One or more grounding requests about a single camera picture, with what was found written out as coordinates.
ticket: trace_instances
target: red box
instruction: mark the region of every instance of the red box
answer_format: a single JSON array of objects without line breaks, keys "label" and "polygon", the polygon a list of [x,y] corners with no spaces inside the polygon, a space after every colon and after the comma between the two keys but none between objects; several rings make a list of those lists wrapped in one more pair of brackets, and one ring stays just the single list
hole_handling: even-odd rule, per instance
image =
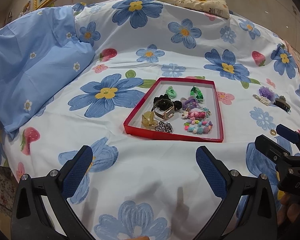
[{"label": "red box", "polygon": [[[148,130],[148,129],[144,129],[144,128],[139,128],[139,127],[135,127],[130,125],[131,120],[134,118],[134,116],[138,113],[138,111],[143,108],[143,104],[147,101],[149,102],[147,99],[150,97],[154,98],[154,97],[158,97],[161,94],[164,94],[164,92],[160,93],[160,94],[153,94],[153,92],[155,90],[157,90],[157,86],[158,85],[169,85],[171,83],[171,85],[173,84],[180,84],[181,86],[183,85],[182,83],[185,83],[184,86],[189,87],[189,83],[190,86],[196,86],[196,84],[203,84],[204,86],[206,85],[207,89],[211,89],[212,90],[212,97],[213,97],[213,101],[214,101],[214,106],[215,109],[213,111],[211,111],[211,108],[209,108],[209,110],[211,111],[211,114],[215,114],[216,115],[216,121],[217,121],[217,125],[215,126],[215,124],[213,124],[213,128],[212,129],[218,129],[217,133],[218,133],[218,138],[205,138],[203,136],[205,136],[205,134],[202,135],[194,135],[193,133],[189,133],[189,135],[183,135],[183,134],[175,134],[175,133],[165,133],[165,132],[157,132],[155,130]],[[175,99],[172,99],[172,101],[174,100],[180,100],[180,97],[177,97]],[[222,127],[222,119],[221,119],[221,112],[220,112],[220,107],[219,107],[219,102],[218,102],[218,96],[217,96],[217,91],[216,91],[216,87],[213,81],[209,81],[209,80],[201,80],[201,79],[192,79],[192,78],[159,78],[156,83],[148,90],[148,92],[145,94],[145,96],[140,100],[140,102],[136,105],[136,107],[131,111],[131,113],[129,114],[129,116],[127,117],[127,119],[124,121],[123,123],[124,129],[126,131],[127,134],[131,134],[131,135],[135,135],[135,136],[140,136],[140,137],[144,137],[144,138],[149,138],[149,139],[153,139],[153,140],[175,140],[175,141],[196,141],[196,142],[222,142],[223,141],[223,127]]]}]

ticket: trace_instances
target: floral bed sheet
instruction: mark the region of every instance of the floral bed sheet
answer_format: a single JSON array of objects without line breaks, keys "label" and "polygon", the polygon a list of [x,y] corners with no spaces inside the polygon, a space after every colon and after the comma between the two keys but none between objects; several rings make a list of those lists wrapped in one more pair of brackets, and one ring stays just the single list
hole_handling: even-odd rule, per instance
[{"label": "floral bed sheet", "polygon": [[[155,0],[80,3],[73,10],[71,35],[90,43],[96,56],[13,141],[0,136],[0,156],[17,179],[60,169],[89,145],[93,161],[68,201],[96,239],[188,240],[220,202],[195,160],[196,149],[206,145],[229,169],[267,174],[279,208],[283,193],[274,165],[253,143],[264,134],[299,154],[270,134],[280,123],[300,130],[297,64],[275,33],[237,16],[227,20]],[[215,82],[223,143],[152,141],[124,132],[123,121],[161,76]],[[283,95],[291,112],[253,98],[261,86]]]}]

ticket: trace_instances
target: bed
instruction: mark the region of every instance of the bed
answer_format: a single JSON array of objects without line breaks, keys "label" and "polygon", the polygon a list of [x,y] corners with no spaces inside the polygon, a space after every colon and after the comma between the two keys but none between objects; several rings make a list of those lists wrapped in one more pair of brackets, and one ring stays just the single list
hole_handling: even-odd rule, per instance
[{"label": "bed", "polygon": [[[235,15],[224,19],[156,0],[44,8],[17,21],[26,17],[34,26],[26,37],[31,46],[16,43],[26,53],[16,49],[14,55],[23,66],[40,60],[11,80],[15,86],[16,77],[20,84],[26,76],[32,92],[18,87],[5,98],[0,91],[0,117],[8,119],[0,124],[0,165],[9,162],[17,180],[24,173],[40,177],[60,169],[89,145],[93,162],[68,201],[96,239],[192,239],[220,203],[196,164],[196,149],[205,145],[229,169],[267,174],[280,207],[283,193],[276,187],[274,165],[253,143],[264,134],[298,154],[295,145],[270,133],[280,123],[300,131],[298,61],[275,33]],[[42,19],[49,24],[43,26]],[[0,37],[7,38],[8,31],[18,35],[13,23],[0,30]],[[49,42],[72,40],[74,47],[57,45],[62,50],[56,53],[46,42],[34,49],[48,35],[41,28],[51,30]],[[69,60],[77,46],[78,60]],[[215,82],[222,143],[153,141],[125,133],[123,121],[159,77]],[[6,80],[0,73],[1,83]],[[290,112],[256,100],[253,95],[262,86],[284,96]],[[12,99],[5,105],[8,95]],[[2,116],[8,108],[18,116]]]}]

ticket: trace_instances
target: purple pom-pom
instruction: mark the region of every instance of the purple pom-pom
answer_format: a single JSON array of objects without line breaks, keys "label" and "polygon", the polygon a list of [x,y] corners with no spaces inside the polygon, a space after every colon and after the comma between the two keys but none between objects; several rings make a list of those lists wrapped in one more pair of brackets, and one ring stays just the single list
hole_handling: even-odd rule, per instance
[{"label": "purple pom-pom", "polygon": [[272,90],[270,90],[268,87],[264,87],[264,86],[260,87],[259,94],[262,97],[268,98],[271,101],[271,103],[274,103],[274,101],[275,101],[274,92]]}]

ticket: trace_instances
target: small white flower print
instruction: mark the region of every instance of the small white flower print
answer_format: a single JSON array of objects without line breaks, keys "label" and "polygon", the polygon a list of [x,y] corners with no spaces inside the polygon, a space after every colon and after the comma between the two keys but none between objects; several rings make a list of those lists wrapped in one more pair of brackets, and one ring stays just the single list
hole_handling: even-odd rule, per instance
[{"label": "small white flower print", "polygon": [[76,72],[78,72],[78,70],[80,70],[80,64],[79,64],[79,62],[73,64],[73,69],[74,69]]},{"label": "small white flower print", "polygon": [[27,112],[31,110],[31,106],[32,106],[32,102],[30,102],[29,100],[27,100],[24,104],[24,110],[26,110]]},{"label": "small white flower print", "polygon": [[37,56],[37,54],[35,54],[34,52],[30,53],[30,58],[34,58],[35,56]]}]

